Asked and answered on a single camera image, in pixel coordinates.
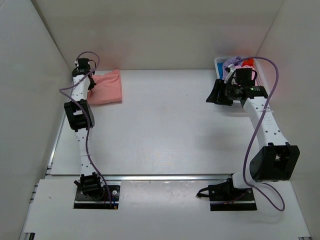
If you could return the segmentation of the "salmon pink t shirt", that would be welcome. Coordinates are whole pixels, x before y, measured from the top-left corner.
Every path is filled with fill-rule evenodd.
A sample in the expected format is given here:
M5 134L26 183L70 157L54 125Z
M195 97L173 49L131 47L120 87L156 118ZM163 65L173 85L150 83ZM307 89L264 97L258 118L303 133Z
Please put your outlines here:
M96 86L92 96L87 97L90 105L106 105L123 101L121 73L119 69L103 75L94 75Z

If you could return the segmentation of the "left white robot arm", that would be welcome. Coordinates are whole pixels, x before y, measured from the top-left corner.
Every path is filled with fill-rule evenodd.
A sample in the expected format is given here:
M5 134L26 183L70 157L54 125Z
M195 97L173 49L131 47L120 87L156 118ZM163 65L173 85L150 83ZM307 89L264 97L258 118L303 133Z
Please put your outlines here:
M69 101L64 104L64 110L79 146L80 177L74 183L86 200L98 201L103 198L105 187L90 160L87 136L88 129L95 126L95 119L87 101L89 86L93 81L83 73L74 73L72 82L75 87L71 90Z

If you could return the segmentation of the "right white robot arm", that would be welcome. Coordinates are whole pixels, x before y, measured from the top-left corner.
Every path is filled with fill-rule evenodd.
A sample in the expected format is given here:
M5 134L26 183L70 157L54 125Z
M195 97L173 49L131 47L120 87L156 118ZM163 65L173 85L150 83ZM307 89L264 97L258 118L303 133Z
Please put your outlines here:
M297 145L284 137L268 103L268 94L263 86L240 86L216 79L206 102L231 106L240 101L254 127L254 139L259 151L252 160L247 160L242 172L232 175L232 183L224 187L224 195L236 200L242 189L255 183L287 181L291 178L300 156Z

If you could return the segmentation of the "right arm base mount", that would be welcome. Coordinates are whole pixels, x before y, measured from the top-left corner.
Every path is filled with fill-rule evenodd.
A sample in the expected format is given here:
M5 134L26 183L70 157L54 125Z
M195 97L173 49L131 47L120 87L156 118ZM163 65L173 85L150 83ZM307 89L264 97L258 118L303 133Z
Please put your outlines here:
M257 211L252 188L235 188L232 178L200 189L196 197L208 198L211 212Z

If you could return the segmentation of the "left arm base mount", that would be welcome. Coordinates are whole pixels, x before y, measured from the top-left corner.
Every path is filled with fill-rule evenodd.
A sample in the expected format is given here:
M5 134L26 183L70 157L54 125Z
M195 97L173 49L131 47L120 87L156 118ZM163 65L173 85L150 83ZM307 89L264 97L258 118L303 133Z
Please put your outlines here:
M96 183L85 186L75 180L74 184L76 185L74 209L117 210L119 208L121 193L119 181L107 182L110 197L106 188L98 187Z

